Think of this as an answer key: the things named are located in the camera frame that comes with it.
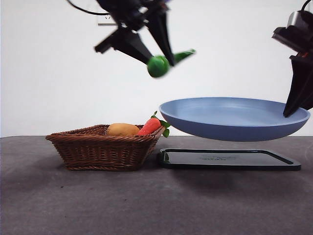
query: wall outlet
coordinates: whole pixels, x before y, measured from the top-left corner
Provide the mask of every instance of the wall outlet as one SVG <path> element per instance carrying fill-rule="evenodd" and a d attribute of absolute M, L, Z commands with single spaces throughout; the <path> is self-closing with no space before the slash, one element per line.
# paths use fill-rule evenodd
<path fill-rule="evenodd" d="M 112 16 L 97 16 L 98 26 L 112 26 L 116 25 L 115 21 L 113 20 Z"/>

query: gray tabletop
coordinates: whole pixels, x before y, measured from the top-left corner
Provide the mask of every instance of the gray tabletop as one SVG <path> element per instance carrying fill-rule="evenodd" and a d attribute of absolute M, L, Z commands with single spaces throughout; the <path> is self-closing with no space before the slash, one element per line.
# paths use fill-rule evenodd
<path fill-rule="evenodd" d="M 300 171 L 164 169 L 161 148 L 265 149 Z M 313 234 L 313 137 L 161 137 L 139 171 L 69 171 L 44 137 L 1 139 L 3 235 Z"/>

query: wicker basket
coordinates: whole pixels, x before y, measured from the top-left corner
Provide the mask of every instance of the wicker basket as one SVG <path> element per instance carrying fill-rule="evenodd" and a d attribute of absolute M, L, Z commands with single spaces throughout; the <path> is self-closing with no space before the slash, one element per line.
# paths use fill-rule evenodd
<path fill-rule="evenodd" d="M 109 125 L 53 133 L 46 136 L 69 170 L 138 170 L 164 131 L 159 127 L 145 136 L 109 136 Z"/>

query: toy carrot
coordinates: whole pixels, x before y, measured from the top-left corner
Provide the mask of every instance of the toy carrot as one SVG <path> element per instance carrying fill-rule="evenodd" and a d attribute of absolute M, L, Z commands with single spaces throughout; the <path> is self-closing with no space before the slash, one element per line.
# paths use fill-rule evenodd
<path fill-rule="evenodd" d="M 161 123 L 159 119 L 153 117 L 149 119 L 146 124 L 139 130 L 137 135 L 143 136 L 153 133 L 156 129 L 158 129 L 161 126 Z"/>
<path fill-rule="evenodd" d="M 144 126 L 137 133 L 138 136 L 148 135 L 157 130 L 160 126 L 164 126 L 165 130 L 163 132 L 164 137 L 168 137 L 170 130 L 168 129 L 171 125 L 163 120 L 159 120 L 156 117 L 157 111 L 151 116 L 151 118 L 144 124 Z"/>

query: cable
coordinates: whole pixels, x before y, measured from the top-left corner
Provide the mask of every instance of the cable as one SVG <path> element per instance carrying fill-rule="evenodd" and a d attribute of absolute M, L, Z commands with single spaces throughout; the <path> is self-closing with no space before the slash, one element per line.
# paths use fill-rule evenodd
<path fill-rule="evenodd" d="M 83 9 L 83 8 L 80 8 L 79 6 L 74 5 L 70 0 L 66 0 L 66 1 L 67 1 L 72 7 L 75 7 L 76 9 L 81 10 L 81 11 L 83 11 L 83 12 L 85 12 L 85 13 L 88 13 L 88 14 L 97 15 L 97 16 L 107 16 L 107 15 L 109 15 L 109 13 L 98 13 L 98 12 L 87 11 L 87 10 L 85 10 L 85 9 Z"/>
<path fill-rule="evenodd" d="M 309 2 L 311 2 L 311 0 L 307 0 L 307 1 L 303 4 L 301 11 L 304 11 L 305 7 L 309 4 Z"/>

